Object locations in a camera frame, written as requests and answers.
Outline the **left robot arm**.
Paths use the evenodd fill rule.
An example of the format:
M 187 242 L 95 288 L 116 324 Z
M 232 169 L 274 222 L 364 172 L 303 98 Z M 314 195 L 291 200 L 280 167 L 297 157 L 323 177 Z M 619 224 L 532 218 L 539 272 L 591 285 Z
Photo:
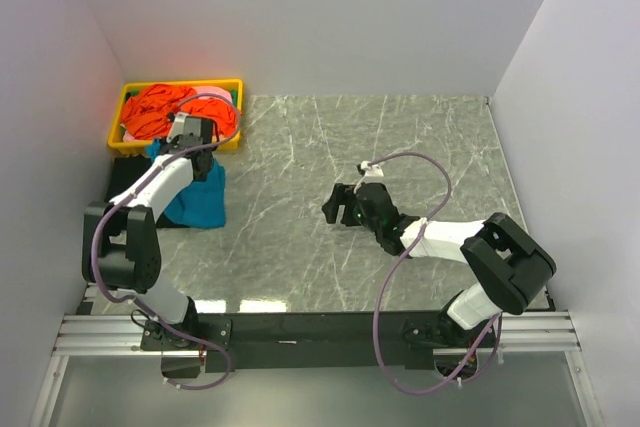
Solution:
M 181 191 L 206 180 L 214 163 L 209 145 L 218 139 L 213 120 L 175 115 L 147 170 L 128 189 L 84 212 L 84 279 L 107 293 L 122 291 L 122 301 L 163 319 L 164 336 L 179 349 L 199 339 L 198 314 L 193 299 L 161 273 L 156 224 Z

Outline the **teal t shirt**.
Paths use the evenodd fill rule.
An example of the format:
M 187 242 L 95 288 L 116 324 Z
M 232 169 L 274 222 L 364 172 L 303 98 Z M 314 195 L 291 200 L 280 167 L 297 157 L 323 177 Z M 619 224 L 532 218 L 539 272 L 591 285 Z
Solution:
M 216 229 L 226 224 L 226 172 L 213 160 L 205 181 L 195 181 L 180 191 L 156 222 L 158 228 Z

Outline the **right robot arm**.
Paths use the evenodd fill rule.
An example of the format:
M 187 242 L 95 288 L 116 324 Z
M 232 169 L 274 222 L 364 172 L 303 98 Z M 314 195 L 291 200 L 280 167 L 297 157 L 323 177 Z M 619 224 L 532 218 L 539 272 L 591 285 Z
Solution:
M 363 227 L 392 256 L 432 257 L 467 264 L 476 282 L 438 313 L 426 335 L 437 346 L 460 346 L 481 323 L 522 314 L 557 271 L 550 255 L 511 217 L 433 221 L 401 213 L 382 183 L 337 183 L 321 207 L 329 224 Z

